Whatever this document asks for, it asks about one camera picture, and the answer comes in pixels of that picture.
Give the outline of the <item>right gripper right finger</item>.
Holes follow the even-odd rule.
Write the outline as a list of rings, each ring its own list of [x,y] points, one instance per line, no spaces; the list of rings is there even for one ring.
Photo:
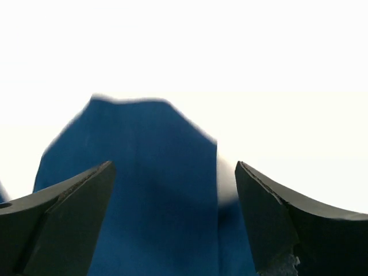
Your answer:
[[[237,192],[258,275],[367,275],[367,215],[324,204],[244,162]]]

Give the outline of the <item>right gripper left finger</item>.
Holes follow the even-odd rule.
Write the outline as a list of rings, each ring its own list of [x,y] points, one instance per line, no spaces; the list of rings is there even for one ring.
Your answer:
[[[2,203],[1,275],[87,275],[115,175],[108,161]]]

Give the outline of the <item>blue t shirt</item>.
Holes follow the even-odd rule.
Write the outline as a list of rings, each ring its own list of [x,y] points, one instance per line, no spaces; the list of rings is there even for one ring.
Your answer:
[[[255,275],[238,200],[217,197],[217,146],[169,103],[92,98],[45,150],[34,191],[111,160],[90,275]]]

